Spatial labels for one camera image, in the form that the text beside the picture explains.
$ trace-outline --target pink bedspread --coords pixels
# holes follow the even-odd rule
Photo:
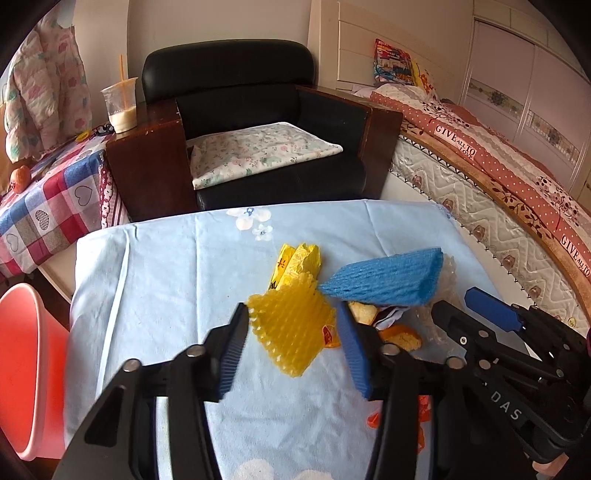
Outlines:
[[[383,85],[371,100],[392,107],[524,202],[569,253],[591,283],[591,218],[539,163],[478,121],[411,90]]]

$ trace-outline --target checkered tablecloth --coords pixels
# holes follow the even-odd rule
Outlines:
[[[30,273],[79,238],[128,223],[104,162],[110,136],[70,142],[32,169],[26,191],[0,202],[0,281]]]

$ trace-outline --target heart pattern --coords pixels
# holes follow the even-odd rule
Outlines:
[[[86,185],[80,185],[74,190],[74,195],[78,199],[78,205],[85,207],[88,205],[90,198],[92,197],[92,189]]]
[[[6,236],[6,242],[10,246],[10,250],[16,252],[18,250],[18,237],[14,233],[9,233]]]
[[[35,212],[35,218],[39,222],[41,230],[47,230],[49,228],[49,215],[43,210],[37,210]]]

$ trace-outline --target light blue bedsheet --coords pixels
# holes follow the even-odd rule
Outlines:
[[[352,262],[441,247],[456,261],[461,297],[472,286],[496,294],[453,220],[431,203],[279,205],[94,232],[77,246],[66,440],[124,360],[166,361],[201,342],[238,302],[267,289],[282,244],[301,242],[320,247],[321,280]],[[162,479],[170,477],[165,408],[159,402]],[[290,378],[249,333],[232,391],[207,415],[224,479],[361,480],[375,437],[366,419],[375,410],[354,389],[341,349],[324,350],[301,378]],[[420,456],[419,478],[429,455],[427,448]]]

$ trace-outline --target bed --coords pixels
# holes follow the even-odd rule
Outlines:
[[[376,39],[429,70],[441,98],[457,100],[462,78],[434,49],[365,9],[312,3],[308,48],[321,87],[374,85]],[[370,101],[402,111],[383,199],[404,182],[447,208],[542,309],[581,334],[591,318],[591,219],[532,158],[468,111],[389,86]]]

